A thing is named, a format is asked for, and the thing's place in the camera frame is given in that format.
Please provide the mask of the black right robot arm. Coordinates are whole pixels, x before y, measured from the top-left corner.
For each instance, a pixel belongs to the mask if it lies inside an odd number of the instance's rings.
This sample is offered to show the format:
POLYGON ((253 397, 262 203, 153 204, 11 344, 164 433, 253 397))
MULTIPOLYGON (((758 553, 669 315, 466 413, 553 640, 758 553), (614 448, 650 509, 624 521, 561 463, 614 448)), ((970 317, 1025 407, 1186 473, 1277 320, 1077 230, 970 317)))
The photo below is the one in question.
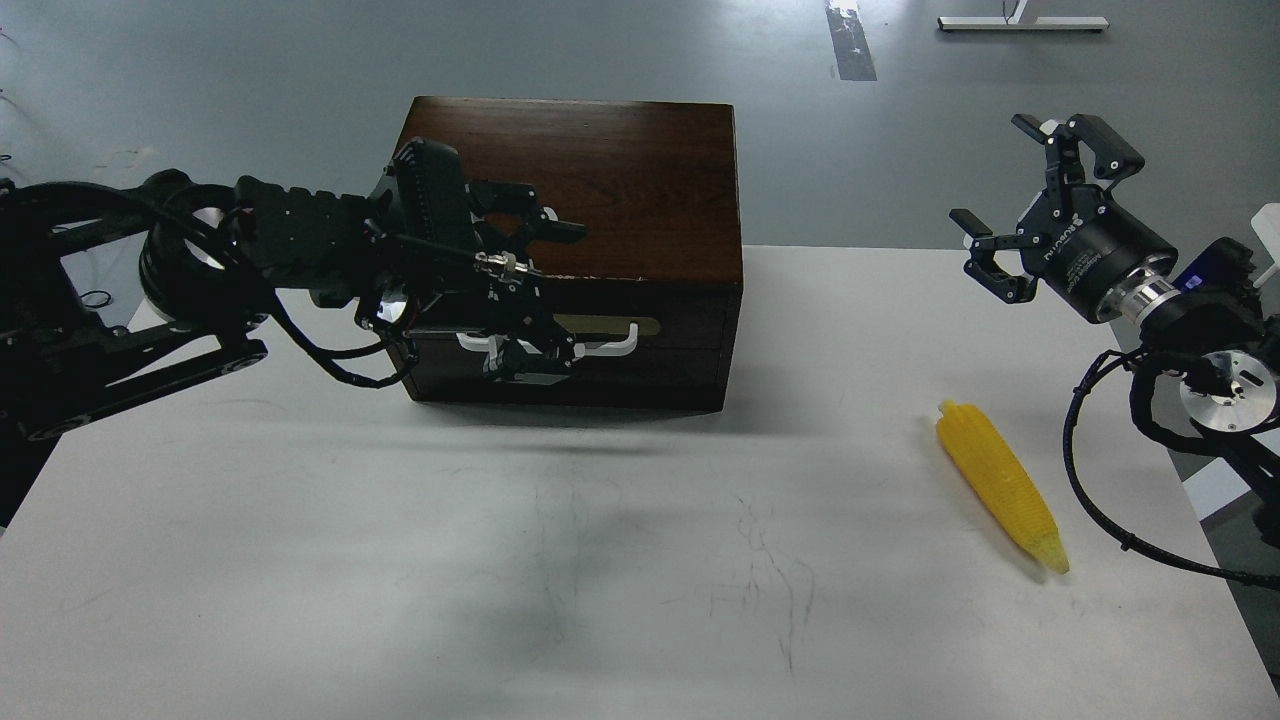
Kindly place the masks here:
POLYGON ((966 236, 965 273, 1006 304, 1047 284, 1085 322, 1130 322, 1135 428, 1224 459, 1260 498, 1254 527, 1276 546, 1277 455, 1260 434, 1277 427, 1277 318, 1251 281, 1251 250, 1222 237, 1176 274, 1176 249, 1114 197, 1146 161, 1106 120, 1011 123, 1043 149, 1044 186, 1007 234, 966 209, 948 214, 966 236))

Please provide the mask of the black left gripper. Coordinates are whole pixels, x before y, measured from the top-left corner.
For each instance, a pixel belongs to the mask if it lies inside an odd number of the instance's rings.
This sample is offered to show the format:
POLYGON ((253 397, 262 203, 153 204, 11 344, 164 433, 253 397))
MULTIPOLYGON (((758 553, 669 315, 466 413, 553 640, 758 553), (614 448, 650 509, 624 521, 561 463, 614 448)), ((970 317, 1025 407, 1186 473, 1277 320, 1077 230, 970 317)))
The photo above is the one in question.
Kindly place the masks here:
POLYGON ((545 305, 529 246, 577 243, 588 228, 561 220, 534 186, 470 179, 460 151, 411 138, 375 188, 376 236, 419 306, 415 334, 485 334, 483 377, 556 384, 572 375, 575 337, 545 305))

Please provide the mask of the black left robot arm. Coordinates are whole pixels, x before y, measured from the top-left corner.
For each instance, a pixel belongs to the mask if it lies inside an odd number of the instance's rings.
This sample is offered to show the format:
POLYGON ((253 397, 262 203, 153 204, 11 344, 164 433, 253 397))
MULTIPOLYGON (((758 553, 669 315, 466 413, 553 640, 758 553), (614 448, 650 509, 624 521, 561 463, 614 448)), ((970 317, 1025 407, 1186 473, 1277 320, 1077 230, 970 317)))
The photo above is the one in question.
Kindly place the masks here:
POLYGON ((476 333, 488 380, 568 375, 585 348, 540 293, 530 243, 575 243, 531 184, 467 179, 451 146, 412 138, 366 196, 159 172, 118 190, 3 181, 3 496, 20 500, 58 438, 268 356, 274 320, 330 378, 380 389, 419 364, 416 338, 476 333), (159 325, 109 325, 64 266, 143 237, 159 325))

